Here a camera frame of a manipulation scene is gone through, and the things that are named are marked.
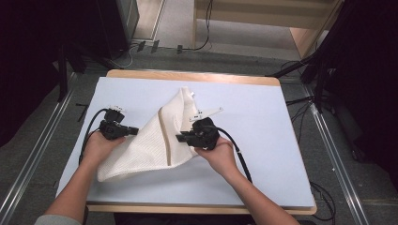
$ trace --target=person's left hand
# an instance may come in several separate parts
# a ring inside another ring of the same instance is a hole
[[[107,140],[99,131],[94,132],[85,146],[82,163],[89,163],[97,168],[111,154],[112,150],[125,140],[125,137]]]

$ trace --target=hand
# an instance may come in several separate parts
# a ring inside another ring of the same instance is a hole
[[[219,173],[222,177],[225,178],[228,174],[238,172],[233,145],[225,138],[220,137],[213,150],[205,150],[198,147],[194,149],[197,154],[205,158],[214,171]]]
[[[97,168],[111,154],[112,150],[125,140],[125,137],[107,140],[99,131],[94,132],[85,146],[82,163],[89,163]]]

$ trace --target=white cloth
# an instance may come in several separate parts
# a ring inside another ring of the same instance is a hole
[[[182,87],[152,119],[114,149],[99,166],[98,180],[117,181],[145,171],[170,169],[196,155],[193,148],[178,142],[176,134],[190,130],[190,117],[197,113],[188,87]]]

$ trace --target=person's right arm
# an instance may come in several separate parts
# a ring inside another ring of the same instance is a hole
[[[210,166],[231,185],[248,208],[257,225],[299,225],[292,216],[258,190],[239,171],[235,162],[233,145],[230,141],[219,138],[215,149],[208,151],[195,148],[195,151],[205,158]]]

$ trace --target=person's left arm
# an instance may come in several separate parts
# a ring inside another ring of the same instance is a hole
[[[125,138],[119,138],[109,141],[100,132],[94,132],[87,142],[78,169],[44,215],[73,218],[83,223],[85,201],[94,174],[101,162],[124,140]]]

